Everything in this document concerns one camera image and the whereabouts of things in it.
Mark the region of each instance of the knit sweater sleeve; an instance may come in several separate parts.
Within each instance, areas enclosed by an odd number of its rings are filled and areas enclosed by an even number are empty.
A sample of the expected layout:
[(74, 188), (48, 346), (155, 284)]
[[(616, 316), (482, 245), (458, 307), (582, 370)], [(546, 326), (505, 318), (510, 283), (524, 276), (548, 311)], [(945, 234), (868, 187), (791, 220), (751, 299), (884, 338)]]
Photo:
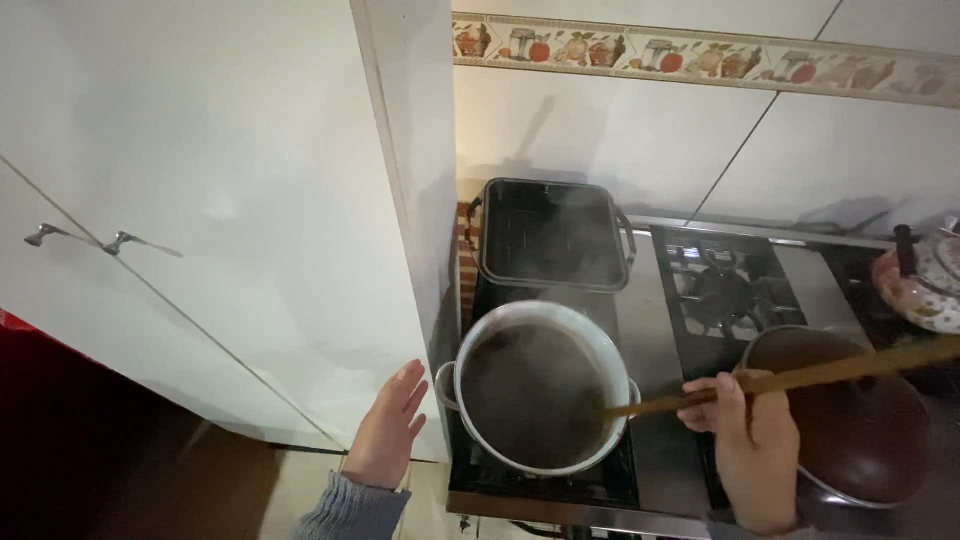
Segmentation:
[(390, 540), (411, 493), (367, 487), (330, 472), (330, 485), (291, 540)]

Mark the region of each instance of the stainless steel pot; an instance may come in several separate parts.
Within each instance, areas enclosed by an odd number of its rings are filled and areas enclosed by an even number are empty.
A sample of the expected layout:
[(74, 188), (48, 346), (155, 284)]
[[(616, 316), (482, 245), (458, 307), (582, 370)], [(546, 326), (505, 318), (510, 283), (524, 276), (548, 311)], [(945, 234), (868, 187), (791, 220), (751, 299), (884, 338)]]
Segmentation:
[(604, 439), (597, 441), (596, 452), (587, 459), (563, 469), (538, 469), (516, 463), (493, 448), (470, 421), (467, 408), (461, 405), (464, 402), (463, 387), (469, 384), (469, 381), (464, 381), (465, 367), (477, 347), (499, 332), (531, 325), (561, 331), (576, 343), (583, 353), (583, 358), (590, 362), (603, 384), (607, 406), (640, 402), (640, 391), (627, 376), (623, 358), (610, 337), (585, 315), (560, 304), (538, 300), (512, 302), (494, 309), (477, 321), (464, 339), (457, 359), (444, 364), (437, 371), (438, 398), (446, 407), (459, 411), (470, 436), (504, 463), (525, 473), (543, 477), (561, 477), (584, 471), (599, 463), (616, 447), (627, 428), (627, 418), (618, 418), (606, 425)]

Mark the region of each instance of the decorative tile border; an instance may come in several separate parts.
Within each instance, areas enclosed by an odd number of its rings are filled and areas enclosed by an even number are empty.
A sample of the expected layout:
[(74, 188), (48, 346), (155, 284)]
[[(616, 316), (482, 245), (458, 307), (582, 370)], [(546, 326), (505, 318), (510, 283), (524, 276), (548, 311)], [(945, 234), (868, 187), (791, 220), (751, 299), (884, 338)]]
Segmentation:
[(453, 62), (960, 109), (960, 57), (776, 37), (453, 14)]

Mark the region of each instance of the stove burner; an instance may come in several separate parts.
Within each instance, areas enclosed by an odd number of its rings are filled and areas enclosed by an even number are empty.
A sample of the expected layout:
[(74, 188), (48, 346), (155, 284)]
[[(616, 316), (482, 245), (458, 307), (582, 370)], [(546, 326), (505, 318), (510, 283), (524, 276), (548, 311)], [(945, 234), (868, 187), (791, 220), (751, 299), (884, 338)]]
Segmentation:
[(753, 314), (756, 300), (754, 290), (747, 280), (735, 270), (708, 268), (693, 279), (692, 297), (698, 299), (687, 304), (691, 317), (704, 328), (720, 328), (724, 336), (733, 338), (732, 325)]

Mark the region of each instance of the jar illustration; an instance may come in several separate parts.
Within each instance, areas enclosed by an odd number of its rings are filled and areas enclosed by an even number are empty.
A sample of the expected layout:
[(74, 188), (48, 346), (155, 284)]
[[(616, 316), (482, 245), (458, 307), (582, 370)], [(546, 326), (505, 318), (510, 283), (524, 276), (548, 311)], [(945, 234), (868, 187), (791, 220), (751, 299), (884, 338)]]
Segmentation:
[(780, 59), (780, 62), (777, 64), (777, 67), (774, 68), (774, 75), (772, 80), (777, 81), (778, 83), (786, 83), (793, 77), (793, 72), (797, 70), (802, 64), (807, 63), (810, 60), (809, 53), (803, 51), (788, 51), (783, 58)]
[(660, 61), (663, 56), (673, 50), (673, 41), (669, 39), (651, 39), (643, 49), (640, 57), (640, 69), (646, 71), (660, 71)]
[(510, 32), (511, 60), (530, 61), (530, 47), (537, 40), (537, 33), (527, 28), (514, 28)]

